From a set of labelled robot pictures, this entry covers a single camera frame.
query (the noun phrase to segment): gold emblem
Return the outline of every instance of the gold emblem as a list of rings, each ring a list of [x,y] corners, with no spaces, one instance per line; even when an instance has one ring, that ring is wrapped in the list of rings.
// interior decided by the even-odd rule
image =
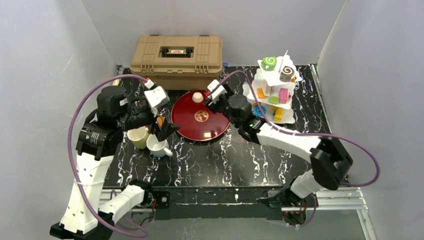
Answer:
[[[199,110],[194,114],[194,119],[196,119],[196,121],[198,122],[204,122],[208,120],[208,118],[209,118],[209,114],[205,110]]]

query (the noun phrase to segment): white toy tower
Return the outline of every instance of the white toy tower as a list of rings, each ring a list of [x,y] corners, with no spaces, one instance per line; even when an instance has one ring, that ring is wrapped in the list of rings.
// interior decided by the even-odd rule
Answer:
[[[257,106],[250,88],[243,86],[243,95],[252,104],[252,111],[258,117],[263,117],[259,107],[266,117],[276,124],[293,124],[295,119],[292,110],[292,98],[296,82],[302,81],[293,61],[287,52],[284,56],[269,56],[258,60],[252,82],[256,97],[261,103]]]

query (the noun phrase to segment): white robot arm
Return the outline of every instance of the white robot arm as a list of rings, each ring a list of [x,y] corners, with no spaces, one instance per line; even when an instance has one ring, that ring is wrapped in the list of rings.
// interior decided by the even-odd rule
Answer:
[[[104,227],[86,206],[78,185],[82,185],[93,209],[111,225],[115,225],[135,205],[151,201],[147,197],[151,185],[133,180],[118,196],[99,207],[106,173],[123,140],[123,132],[149,126],[150,132],[163,141],[180,127],[169,118],[159,125],[157,108],[169,101],[166,91],[149,80],[144,96],[127,99],[122,86],[108,86],[97,96],[97,107],[85,120],[76,145],[77,172],[69,203],[60,222],[50,228],[50,235],[59,239],[106,239],[112,231]],[[132,103],[139,101],[138,107]]]
[[[213,91],[218,85],[219,82],[214,80],[207,87],[212,92],[204,103],[209,110],[227,117],[245,140],[288,151],[312,166],[311,170],[296,177],[278,197],[269,198],[266,203],[280,201],[282,206],[290,206],[322,188],[338,189],[353,161],[337,138],[282,133],[278,131],[280,127],[253,115],[247,98],[234,94],[226,84]],[[296,133],[289,129],[284,131]]]

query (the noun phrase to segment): white wall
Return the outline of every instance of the white wall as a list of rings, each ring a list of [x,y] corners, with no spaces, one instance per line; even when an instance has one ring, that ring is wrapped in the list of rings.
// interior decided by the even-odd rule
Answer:
[[[377,238],[423,239],[424,2],[350,0],[318,61],[332,130],[367,147],[362,188]],[[355,183],[371,160],[352,151]]]
[[[81,1],[0,3],[1,238],[51,239],[72,187],[69,122],[116,67]]]
[[[139,36],[216,35],[224,62],[257,65],[289,51],[313,64],[346,0],[83,0],[116,64],[129,66]]]

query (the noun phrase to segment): red lacquer tray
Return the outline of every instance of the red lacquer tray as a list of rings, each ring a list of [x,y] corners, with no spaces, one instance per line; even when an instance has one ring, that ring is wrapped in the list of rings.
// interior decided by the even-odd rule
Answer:
[[[230,126],[230,121],[221,113],[213,114],[203,102],[193,101],[193,94],[205,97],[205,90],[190,91],[180,97],[171,112],[172,122],[181,128],[178,133],[194,141],[209,141],[219,137]]]

